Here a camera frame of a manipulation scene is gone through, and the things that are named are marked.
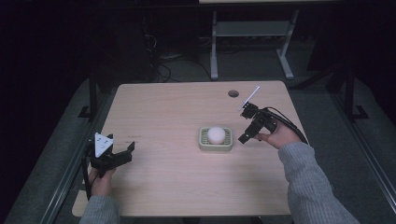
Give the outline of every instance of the gray carpet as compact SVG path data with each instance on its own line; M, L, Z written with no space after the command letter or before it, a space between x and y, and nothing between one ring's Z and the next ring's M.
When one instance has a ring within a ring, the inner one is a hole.
M286 80L274 47L250 49L235 54L219 55L219 81L236 80L282 80L292 86L311 77L312 72L305 68L312 50L312 43L295 42L290 45L288 58L295 79ZM199 57L199 63L192 61L172 61L165 63L172 71L172 78L181 82L210 81L207 53ZM375 181L368 162L343 115L337 109L332 96L325 91L327 79L315 83L304 91L290 91L290 97L304 126L307 138L316 149L318 164L332 183L334 195L361 223L396 223L396 216L383 192ZM9 213L7 223L38 223L46 212L52 194L61 181L71 154L85 132L95 129L100 132L106 113L110 107L114 92L103 94L100 111L102 119L95 125L87 119L79 119L78 113L89 103L88 82L84 82L76 92L69 107L64 112L57 129L49 140L42 156L26 182L19 199ZM369 144L375 149L375 155L384 170L396 183L395 139L396 129L375 103L370 91L359 81L356 88L356 103L362 105L370 116L367 120L358 120ZM64 200L55 223L78 223L71 209L81 188L81 171L76 173L74 185ZM263 223L288 223L290 217L262 217ZM121 223L182 223L181 218L122 217ZM249 224L247 217L205 217L201 223L240 223Z

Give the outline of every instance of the hand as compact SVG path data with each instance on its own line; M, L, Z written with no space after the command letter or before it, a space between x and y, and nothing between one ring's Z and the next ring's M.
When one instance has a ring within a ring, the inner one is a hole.
M92 168L89 175L92 185L91 195L109 196L111 193L111 178L115 172L116 168L107 171L102 178L99 178L98 170Z
M274 119L276 130L271 133L258 133L254 138L263 140L271 146L280 149L292 142L301 142L299 136L282 122Z

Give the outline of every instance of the dark background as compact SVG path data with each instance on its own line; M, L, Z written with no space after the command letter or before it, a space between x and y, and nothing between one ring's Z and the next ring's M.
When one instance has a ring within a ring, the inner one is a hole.
M2 221L68 102L90 73L98 76L102 91L122 82L149 82L155 75L150 68L155 58L147 54L144 33L158 36L164 48L193 54L196 38L210 35L210 29L202 27L210 24L211 13L157 12L142 24L145 13L97 14L73 2L4 0L0 4ZM308 8L302 10L293 38L318 39L309 69L323 70L340 60L350 64L396 123L394 9L385 3ZM110 74L108 67L118 72Z

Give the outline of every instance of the white round object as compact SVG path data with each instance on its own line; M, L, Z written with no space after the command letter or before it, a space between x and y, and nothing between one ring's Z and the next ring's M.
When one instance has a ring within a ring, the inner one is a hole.
M225 131L220 127L212 127L207 131L207 140L210 144L220 145L225 140Z

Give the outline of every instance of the person's left hand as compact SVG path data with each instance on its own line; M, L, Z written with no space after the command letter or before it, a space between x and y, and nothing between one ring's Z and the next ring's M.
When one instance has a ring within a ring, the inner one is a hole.
M115 172L116 172L116 168L107 171L102 178L99 178L98 170L92 168L89 175L89 179L92 185L91 195L109 196L112 188L111 179Z

